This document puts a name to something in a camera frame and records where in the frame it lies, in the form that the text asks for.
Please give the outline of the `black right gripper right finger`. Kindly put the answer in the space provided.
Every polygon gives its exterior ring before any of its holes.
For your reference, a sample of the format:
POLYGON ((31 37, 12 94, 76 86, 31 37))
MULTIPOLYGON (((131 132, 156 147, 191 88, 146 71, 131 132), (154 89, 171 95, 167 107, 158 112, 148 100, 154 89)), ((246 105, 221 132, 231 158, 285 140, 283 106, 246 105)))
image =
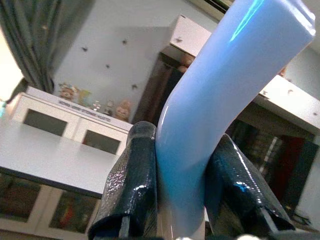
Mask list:
POLYGON ((205 169, 204 206, 214 234, 265 237, 296 228, 259 170, 224 134, 205 169))

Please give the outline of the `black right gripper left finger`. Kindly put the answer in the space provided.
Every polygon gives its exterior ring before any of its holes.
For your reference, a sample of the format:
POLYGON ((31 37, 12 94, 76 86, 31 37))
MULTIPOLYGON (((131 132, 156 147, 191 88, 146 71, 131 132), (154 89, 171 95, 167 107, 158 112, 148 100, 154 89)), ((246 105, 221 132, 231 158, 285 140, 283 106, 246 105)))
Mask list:
POLYGON ((156 130, 147 121, 130 129, 125 149, 107 176, 88 239, 157 239, 156 130))

